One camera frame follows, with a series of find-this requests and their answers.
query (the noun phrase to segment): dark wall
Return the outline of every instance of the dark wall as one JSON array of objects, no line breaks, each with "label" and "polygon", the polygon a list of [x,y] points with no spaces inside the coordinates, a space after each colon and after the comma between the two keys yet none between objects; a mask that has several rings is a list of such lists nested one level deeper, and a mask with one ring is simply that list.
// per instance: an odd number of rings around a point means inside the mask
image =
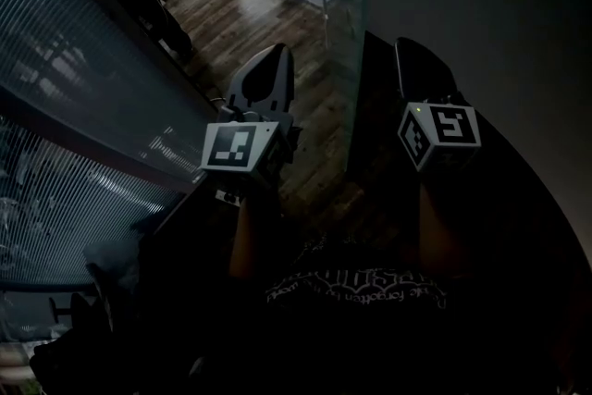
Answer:
[{"label": "dark wall", "polygon": [[368,30],[407,36],[547,185],[592,258],[592,0],[368,0]]}]

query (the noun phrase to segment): corrugated translucent panel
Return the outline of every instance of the corrugated translucent panel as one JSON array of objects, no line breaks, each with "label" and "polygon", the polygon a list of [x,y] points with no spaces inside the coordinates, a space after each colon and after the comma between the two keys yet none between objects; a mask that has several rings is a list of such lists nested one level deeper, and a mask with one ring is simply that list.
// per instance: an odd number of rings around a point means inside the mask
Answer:
[{"label": "corrugated translucent panel", "polygon": [[0,85],[147,165],[200,174],[207,112],[93,0],[0,0]]},{"label": "corrugated translucent panel", "polygon": [[[65,150],[0,116],[0,282],[91,283],[82,250],[138,239],[182,195]],[[162,218],[148,219],[147,230]]]}]

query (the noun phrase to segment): glass panel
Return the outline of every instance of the glass panel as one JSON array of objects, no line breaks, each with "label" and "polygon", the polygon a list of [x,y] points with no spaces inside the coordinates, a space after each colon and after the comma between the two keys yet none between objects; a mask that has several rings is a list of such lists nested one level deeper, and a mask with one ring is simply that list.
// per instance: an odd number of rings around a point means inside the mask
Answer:
[{"label": "glass panel", "polygon": [[170,84],[93,0],[0,0],[0,86],[187,182],[212,111]]},{"label": "glass panel", "polygon": [[0,282],[92,283],[86,245],[138,239],[139,230],[154,230],[181,197],[0,116]]},{"label": "glass panel", "polygon": [[344,101],[348,148],[360,88],[364,34],[364,0],[327,0],[328,54],[333,79]]}]

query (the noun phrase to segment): ribbed glass panel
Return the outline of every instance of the ribbed glass panel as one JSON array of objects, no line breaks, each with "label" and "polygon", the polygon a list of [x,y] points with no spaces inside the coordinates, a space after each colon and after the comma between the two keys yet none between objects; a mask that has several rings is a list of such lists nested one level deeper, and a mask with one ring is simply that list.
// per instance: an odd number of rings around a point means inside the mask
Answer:
[{"label": "ribbed glass panel", "polygon": [[0,116],[0,282],[91,283],[87,244],[137,239],[134,225],[160,211],[164,217],[181,197]]},{"label": "ribbed glass panel", "polygon": [[93,0],[0,0],[0,85],[147,165],[200,174],[206,112]]}]

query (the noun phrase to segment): gray wall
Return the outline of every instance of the gray wall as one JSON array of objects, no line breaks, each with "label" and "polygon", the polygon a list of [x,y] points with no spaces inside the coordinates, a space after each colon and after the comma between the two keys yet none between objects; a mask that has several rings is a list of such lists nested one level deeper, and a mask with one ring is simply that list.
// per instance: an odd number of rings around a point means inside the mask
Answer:
[{"label": "gray wall", "polygon": [[407,36],[542,178],[592,259],[591,0],[368,0],[368,30]]}]

